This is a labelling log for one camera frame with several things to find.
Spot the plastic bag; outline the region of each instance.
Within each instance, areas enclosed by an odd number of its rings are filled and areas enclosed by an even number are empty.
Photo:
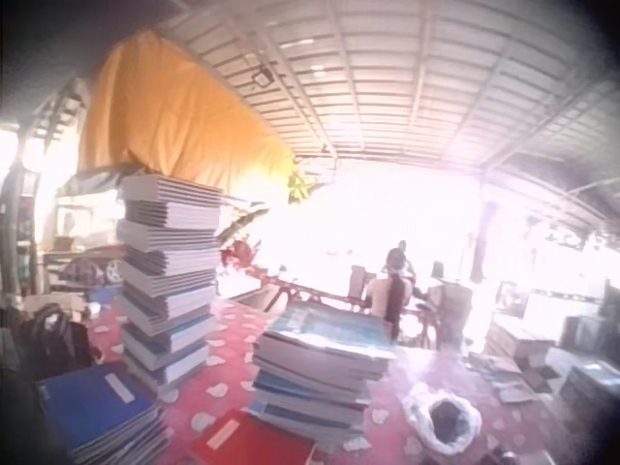
[[[468,400],[455,394],[431,392],[426,384],[418,383],[402,402],[405,417],[419,437],[428,447],[444,455],[464,451],[481,432],[481,413]],[[454,418],[446,418],[452,413]]]

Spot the red notebook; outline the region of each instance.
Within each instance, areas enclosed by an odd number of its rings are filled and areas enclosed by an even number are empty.
[[[206,465],[306,465],[313,451],[313,441],[238,410],[218,418],[189,447]]]

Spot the red tablecloth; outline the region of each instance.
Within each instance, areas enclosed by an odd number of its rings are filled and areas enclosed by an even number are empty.
[[[192,428],[192,418],[205,413],[219,417],[231,408],[244,408],[252,400],[250,382],[257,368],[249,361],[252,343],[268,324],[269,314],[243,305],[217,301],[213,312],[220,319],[220,329],[209,337],[210,366],[186,381],[180,387],[178,399],[171,404],[158,401],[165,410],[167,425],[172,429],[172,444],[162,457],[163,464],[184,463],[187,459],[185,444],[199,436]],[[89,323],[91,341],[99,347],[106,361],[119,359],[119,321],[123,317],[112,309]],[[440,463],[475,464],[489,450],[501,444],[515,452],[533,452],[566,448],[563,430],[542,402],[529,402],[516,407],[501,405],[488,382],[480,374],[468,370],[451,355],[421,349],[399,349],[398,360],[390,367],[382,381],[371,386],[372,405],[366,413],[364,437],[369,449],[319,456],[320,461],[333,465],[416,463],[424,453],[415,429],[408,424],[400,399],[418,382],[435,389],[452,391],[470,400],[482,415],[482,431],[465,452],[456,457],[430,453]],[[207,392],[219,384],[228,390],[222,397]],[[387,418],[379,424],[373,420],[373,411],[386,411]],[[385,412],[380,412],[375,419]]]

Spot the white plastic bag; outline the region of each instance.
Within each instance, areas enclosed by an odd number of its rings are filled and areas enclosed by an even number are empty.
[[[451,443],[444,443],[437,438],[431,417],[433,409],[445,401],[460,411],[458,421],[461,427],[458,436]],[[431,392],[424,383],[418,383],[412,388],[403,399],[403,407],[407,421],[416,429],[424,443],[444,455],[456,455],[464,451],[481,432],[481,413],[468,400],[441,390]]]

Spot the orange tarp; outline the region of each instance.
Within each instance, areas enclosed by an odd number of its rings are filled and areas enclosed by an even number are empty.
[[[127,162],[281,202],[293,153],[207,70],[146,31],[109,55],[79,147],[79,171]]]

